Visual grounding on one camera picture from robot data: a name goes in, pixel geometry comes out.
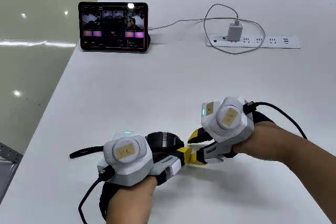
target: tablet screen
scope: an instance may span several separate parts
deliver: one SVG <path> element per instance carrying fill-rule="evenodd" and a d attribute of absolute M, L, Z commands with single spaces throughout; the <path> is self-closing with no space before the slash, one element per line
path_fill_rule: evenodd
<path fill-rule="evenodd" d="M 83 49 L 147 49 L 145 3 L 80 3 Z"/>

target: floor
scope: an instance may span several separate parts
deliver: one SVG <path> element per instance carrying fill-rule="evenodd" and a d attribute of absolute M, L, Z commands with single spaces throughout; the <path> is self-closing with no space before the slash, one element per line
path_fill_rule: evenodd
<path fill-rule="evenodd" d="M 0 142 L 24 154 L 96 0 L 0 1 Z"/>

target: power strip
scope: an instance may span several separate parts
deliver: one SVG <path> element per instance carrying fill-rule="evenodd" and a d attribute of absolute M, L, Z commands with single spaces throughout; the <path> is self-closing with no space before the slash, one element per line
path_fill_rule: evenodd
<path fill-rule="evenodd" d="M 257 47 L 260 45 L 263 37 L 255 35 L 243 35 L 240 41 L 228 41 L 226 35 L 223 34 L 208 34 L 212 44 L 216 47 Z M 209 40 L 206 40 L 206 45 L 211 46 Z M 300 42 L 297 36 L 266 36 L 263 48 L 293 48 L 299 49 Z"/>

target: power adapter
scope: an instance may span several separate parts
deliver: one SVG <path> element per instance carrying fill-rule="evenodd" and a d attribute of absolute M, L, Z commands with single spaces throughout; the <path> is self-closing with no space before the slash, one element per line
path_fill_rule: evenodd
<path fill-rule="evenodd" d="M 238 19 L 236 19 L 234 23 L 230 23 L 226 39 L 228 41 L 240 41 L 242 32 L 243 32 L 243 23 L 240 22 Z"/>

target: beige label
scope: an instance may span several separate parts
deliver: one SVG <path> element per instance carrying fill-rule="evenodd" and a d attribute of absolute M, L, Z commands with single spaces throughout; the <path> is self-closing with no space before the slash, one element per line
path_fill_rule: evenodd
<path fill-rule="evenodd" d="M 116 149 L 115 152 L 117 154 L 117 159 L 122 159 L 124 157 L 131 156 L 135 153 L 134 145 L 132 143 L 127 144 L 123 147 L 120 147 L 120 148 Z"/>
<path fill-rule="evenodd" d="M 222 123 L 226 124 L 227 126 L 231 126 L 233 121 L 235 120 L 238 112 L 235 111 L 234 109 L 230 108 L 227 112 L 225 117 L 222 120 Z"/>
<path fill-rule="evenodd" d="M 210 102 L 206 105 L 206 115 L 214 113 L 214 102 Z"/>

